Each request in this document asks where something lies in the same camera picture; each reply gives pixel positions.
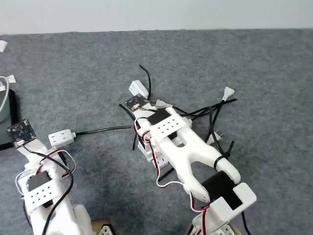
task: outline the connector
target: connector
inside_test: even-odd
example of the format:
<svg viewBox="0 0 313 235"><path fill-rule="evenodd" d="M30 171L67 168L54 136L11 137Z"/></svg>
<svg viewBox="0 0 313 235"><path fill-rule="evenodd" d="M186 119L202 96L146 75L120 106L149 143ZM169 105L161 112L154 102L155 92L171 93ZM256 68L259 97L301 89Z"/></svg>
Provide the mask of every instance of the connector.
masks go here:
<svg viewBox="0 0 313 235"><path fill-rule="evenodd" d="M135 96L137 94L141 94L146 99L148 98L149 92L143 86L143 84L139 81L132 81L131 85L129 86L129 91Z"/></svg>
<svg viewBox="0 0 313 235"><path fill-rule="evenodd" d="M221 136L223 135L223 133L221 133L221 135L217 134L218 130L216 132L214 132L216 140L220 141L221 140ZM211 145L214 143L214 139L212 134L209 136L209 140L206 142L208 145Z"/></svg>
<svg viewBox="0 0 313 235"><path fill-rule="evenodd" d="M156 101L156 108L164 109L164 108L167 108L167 107L172 107L172 105L168 104L168 103L165 103L164 101L159 100L159 99Z"/></svg>
<svg viewBox="0 0 313 235"><path fill-rule="evenodd" d="M74 138L76 138L76 134L75 132L71 132L71 130L67 129L50 134L48 135L48 138L52 147L60 148L73 143Z"/></svg>
<svg viewBox="0 0 313 235"><path fill-rule="evenodd" d="M6 45L8 45L8 43L4 40L0 40L0 52L3 53L5 48L6 48Z"/></svg>
<svg viewBox="0 0 313 235"><path fill-rule="evenodd" d="M235 94L235 91L233 89L231 89L230 87L225 87L225 89L224 89L224 96L223 96L222 100L226 101L233 94Z"/></svg>
<svg viewBox="0 0 313 235"><path fill-rule="evenodd" d="M9 83L16 83L16 79L13 74L10 76L7 76L6 79L8 80Z"/></svg>

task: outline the white 3d-printed part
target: white 3d-printed part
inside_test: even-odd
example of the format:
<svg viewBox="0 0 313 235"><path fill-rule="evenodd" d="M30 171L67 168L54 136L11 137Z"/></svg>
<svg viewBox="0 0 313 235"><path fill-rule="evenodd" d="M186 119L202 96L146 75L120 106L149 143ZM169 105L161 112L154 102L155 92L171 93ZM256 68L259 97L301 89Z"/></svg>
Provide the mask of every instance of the white 3d-printed part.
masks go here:
<svg viewBox="0 0 313 235"><path fill-rule="evenodd" d="M150 132L153 133L156 141L160 141L186 125L186 122L179 114L174 114L151 126Z"/></svg>
<svg viewBox="0 0 313 235"><path fill-rule="evenodd" d="M26 208L30 212L58 195L62 192L57 181L50 180L24 195Z"/></svg>

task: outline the black circuit board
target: black circuit board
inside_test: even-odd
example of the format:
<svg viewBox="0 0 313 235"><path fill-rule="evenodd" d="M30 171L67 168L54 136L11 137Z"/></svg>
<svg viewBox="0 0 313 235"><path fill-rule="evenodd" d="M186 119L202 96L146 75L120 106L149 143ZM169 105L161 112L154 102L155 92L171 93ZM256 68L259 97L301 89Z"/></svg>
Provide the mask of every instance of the black circuit board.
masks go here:
<svg viewBox="0 0 313 235"><path fill-rule="evenodd" d="M31 142L32 140L37 138L35 132L33 131L33 128L31 127L27 119L24 119L17 124L14 124L6 131L15 147Z"/></svg>
<svg viewBox="0 0 313 235"><path fill-rule="evenodd" d="M125 101L126 107L129 108L133 112L139 109L140 107L143 107L147 103L149 103L149 101L145 97L143 97L141 94L137 94L133 96L132 98Z"/></svg>

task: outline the cord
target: cord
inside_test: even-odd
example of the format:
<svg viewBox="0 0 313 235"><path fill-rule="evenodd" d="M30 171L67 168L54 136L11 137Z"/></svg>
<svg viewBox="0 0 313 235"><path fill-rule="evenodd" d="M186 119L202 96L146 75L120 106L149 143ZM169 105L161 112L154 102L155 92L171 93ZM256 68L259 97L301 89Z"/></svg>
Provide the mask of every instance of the cord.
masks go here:
<svg viewBox="0 0 313 235"><path fill-rule="evenodd" d="M246 217L245 217L245 212L244 212L244 211L241 212L241 216L242 216L242 218L243 218L243 223L244 223L244 227L245 227L246 233L247 233L248 235L251 235L251 233L250 233L250 231L249 231L249 229L248 229L248 226L246 225Z"/></svg>
<svg viewBox="0 0 313 235"><path fill-rule="evenodd" d="M219 115L219 113L220 113L220 111L221 111L221 108L222 108L222 106L224 105L224 103L225 103L225 101L222 100L222 101L220 102L220 104L219 104L217 110L216 110L216 113L215 113L215 115L214 115L213 122L212 122L213 128L214 128L214 125L215 125L217 116ZM205 137L205 139L204 139L204 142L207 142L207 141L209 140L210 135L211 135L211 130L209 129L209 131L208 131L208 133L207 133L207 135L206 135L206 137Z"/></svg>
<svg viewBox="0 0 313 235"><path fill-rule="evenodd" d="M149 74L149 72L148 72L142 65L139 65L139 67L140 67L141 69L143 69L143 70L147 73L147 75L148 75L148 80L149 80L149 93L148 93L148 98L147 98L147 100L150 100L150 97L151 97L151 78L150 78L150 74Z"/></svg>
<svg viewBox="0 0 313 235"><path fill-rule="evenodd" d="M202 235L206 235L206 230L205 230L205 213L206 213L206 210L202 212Z"/></svg>
<svg viewBox="0 0 313 235"><path fill-rule="evenodd" d="M192 211L197 212L197 213L201 213L202 211L207 210L210 206L205 206L203 208L195 208L195 199L193 197L193 195L191 194L191 192L189 192L189 196L190 196L190 208L192 209Z"/></svg>
<svg viewBox="0 0 313 235"><path fill-rule="evenodd" d="M5 80L5 82L6 82L6 91L5 91L5 95L4 95L4 99L3 99L3 101L2 101L2 104L1 104L1 106L0 106L0 113L1 113L1 111L2 111L2 109L3 109L3 107L4 107L4 105L5 105L5 102L6 102L6 100L7 100L7 98L8 98L8 95L9 95L9 81L8 81L8 79L6 78L6 77L4 77L4 76L0 76L0 78L3 78L4 80Z"/></svg>
<svg viewBox="0 0 313 235"><path fill-rule="evenodd" d="M46 232L47 232L47 229L48 229L48 225L49 225L49 222L50 222L50 219L55 211L55 209L57 208L57 206L63 201L63 199L68 195L68 193L71 191L72 187L73 187L73 184L74 184L74 177L73 177L73 174L72 172L67 169L63 164L61 164L60 162L58 162L57 160L53 159L52 157L48 156L48 155L45 155L45 154L42 154L42 153L38 153L38 152L34 152L34 151L31 151L29 150L28 148L25 147L25 145L22 145L28 152L30 153L33 153L33 154L36 154L40 157L43 157L43 158L48 158L50 161L53 161L55 164L57 164L59 167L61 167L62 169L64 169L70 176L70 184L69 184L69 187L68 189L64 192L64 194L62 195L62 197L57 201L57 203L54 205L54 207L52 208L52 210L50 211L48 217L47 217L47 220L45 222L45 226L44 226L44 229L43 229L43 232L42 232L42 235L46 235Z"/></svg>
<svg viewBox="0 0 313 235"><path fill-rule="evenodd" d="M26 172L30 172L30 171L35 172L35 170L25 170L25 171L22 171L21 173L19 173L19 174L15 177L15 185L16 185L16 188L18 189L20 195L24 195L24 194L23 194L23 192L22 192L22 190L21 190L21 187L20 187L20 185L19 185L19 179L20 179L21 175L23 175L23 174L26 173Z"/></svg>
<svg viewBox="0 0 313 235"><path fill-rule="evenodd" d="M129 128L131 128L131 127L132 127L132 126L115 126L115 127L108 127L108 128L99 129L99 130L94 130L94 131L78 132L78 133L76 133L76 135L77 135L77 136L81 136L81 135L99 133L99 132L110 131L110 130L129 129Z"/></svg>
<svg viewBox="0 0 313 235"><path fill-rule="evenodd" d="M27 220L27 222L28 222L28 225L29 225L31 228L33 228L33 226L31 225L31 222L30 222L30 220L29 220L28 214L27 214L25 201L23 201L23 211L24 211L24 214L25 214L26 220Z"/></svg>
<svg viewBox="0 0 313 235"><path fill-rule="evenodd" d="M65 153L71 158L71 160L72 160L72 162L73 162L73 164L74 164L73 170L71 170L71 172L74 173L75 170L76 170L76 162L75 162L74 158L70 155L70 153L67 152L66 150L63 150L63 149L56 150L56 151L54 151L54 152L52 152L52 153L49 153L48 156L49 156L49 157L52 157L54 154L60 153L60 152L65 152ZM40 165L40 167L39 167L38 170L36 171L36 175L39 174L39 172L40 172L40 170L41 170L42 167L43 167L43 165ZM62 178L65 178L65 177L67 177L67 176L69 176L68 173L62 175Z"/></svg>
<svg viewBox="0 0 313 235"><path fill-rule="evenodd" d="M168 182L164 185L160 185L158 183L158 179L160 177L160 168L158 166L158 163L157 163L157 157L156 157L156 154L155 154L155 151L153 150L152 148L152 145L151 145L151 142L149 142L149 145L150 145L150 148L151 148L151 153L152 153L152 157L153 157L153 161L155 163L155 166L156 166L156 173L157 173L157 178L156 178L156 185L159 187L159 188L166 188L167 186L169 186L170 184L180 184L180 185L184 185L182 182L179 182L179 181L171 181L171 182Z"/></svg>
<svg viewBox="0 0 313 235"><path fill-rule="evenodd" d="M129 112L129 110L126 109L122 104L119 104L118 106L121 107L121 108L128 114L128 116L131 117L131 119L132 119L133 121L136 119L135 116L134 116L134 114L132 114L131 112Z"/></svg>

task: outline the black cable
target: black cable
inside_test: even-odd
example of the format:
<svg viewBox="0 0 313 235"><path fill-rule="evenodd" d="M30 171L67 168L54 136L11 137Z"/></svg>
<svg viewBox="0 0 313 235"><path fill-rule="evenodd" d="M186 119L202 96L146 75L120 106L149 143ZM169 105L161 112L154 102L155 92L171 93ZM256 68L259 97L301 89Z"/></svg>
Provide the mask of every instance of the black cable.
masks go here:
<svg viewBox="0 0 313 235"><path fill-rule="evenodd" d="M126 109L122 104L119 104L118 106L121 107L128 114L128 116L131 117L133 121L135 121L135 116L128 109Z"/></svg>
<svg viewBox="0 0 313 235"><path fill-rule="evenodd" d="M218 108L217 108L217 110L216 110L216 113L215 113L215 115L214 115L213 122L212 122L212 124L213 124L213 129L214 129L214 125L215 125L217 116L219 115L219 113L220 113L220 111L221 111L221 108L222 108L222 106L224 105L224 103L225 103L225 101L222 100L222 101L219 103L219 106L218 106ZM209 129L209 131L208 131L208 133L207 133L207 135L206 135L206 137L205 137L205 139L204 139L204 142L207 142L207 141L209 140L210 135L211 135L211 130Z"/></svg>
<svg viewBox="0 0 313 235"><path fill-rule="evenodd" d="M134 138L134 142L133 142L133 151L136 148L136 139L137 139L137 133L135 133L135 138Z"/></svg>
<svg viewBox="0 0 313 235"><path fill-rule="evenodd" d="M214 143L216 144L216 146L217 146L217 148L219 149L220 153L223 155L223 154L224 154L224 151L223 151L222 147L220 146L220 143L217 141L216 136L215 136L215 133L214 133L214 130L213 130L212 116L213 116L213 112L212 112L212 110L210 110L210 112L209 112L209 125L210 125L210 130L211 130L211 133L212 133L212 136L213 136Z"/></svg>
<svg viewBox="0 0 313 235"><path fill-rule="evenodd" d="M87 134L93 134L93 133L99 133L104 131L110 131L110 130L119 130L119 129L130 129L132 126L115 126L115 127L108 127L104 129L94 130L94 131L83 131L76 133L77 136L81 135L87 135Z"/></svg>
<svg viewBox="0 0 313 235"><path fill-rule="evenodd" d="M29 225L31 228L33 228L33 226L31 226L30 220L29 220L29 218L28 218L28 214L27 214L27 210L26 210L25 201L23 201L23 211L24 211L26 220L27 220L27 222L28 222L28 225Z"/></svg>
<svg viewBox="0 0 313 235"><path fill-rule="evenodd" d="M31 150L29 150L28 148L25 147L25 145L23 145L23 147L30 153L33 153L33 154L36 154L40 157L43 157L43 158L47 158L49 159L50 161L53 161L56 165L58 165L59 167L61 167L63 170L65 170L69 176L70 176L70 184L67 188L67 190L64 192L64 194L62 195L62 197L57 201L57 203L54 205L54 207L52 208L52 210L50 211L48 217L47 217L47 220L45 221L45 226L44 226L44 229L43 229L43 232L42 232L42 235L45 235L46 232L47 232L47 229L48 229L48 225L49 225L49 222L50 222L50 219L55 211L55 209L57 208L57 206L63 201L63 199L68 195L68 193L70 192L70 190L72 189L73 187L73 184L74 184L74 177L73 177L73 174L72 172L67 169L63 164L61 164L60 162L58 162L57 160L53 159L52 157L49 157L45 154L42 154L42 153L38 153L38 152L33 152Z"/></svg>
<svg viewBox="0 0 313 235"><path fill-rule="evenodd" d="M172 167L171 169L169 169L164 175L162 175L159 179L158 182L162 181L166 176L168 176L169 174L171 174L175 169Z"/></svg>
<svg viewBox="0 0 313 235"><path fill-rule="evenodd" d="M149 93L148 93L148 98L147 100L150 100L150 97L151 97L151 78L150 78L150 74L149 72L142 66L142 65L139 65L139 67L141 67L141 69L143 69L147 75L148 75L148 80L149 80Z"/></svg>
<svg viewBox="0 0 313 235"><path fill-rule="evenodd" d="M247 233L248 235L251 235L251 233L250 233L250 231L249 231L249 229L248 229L248 226L246 225L245 212L241 212L241 216L242 216L242 218L243 218L243 222L244 222L244 227L245 227L246 233Z"/></svg>

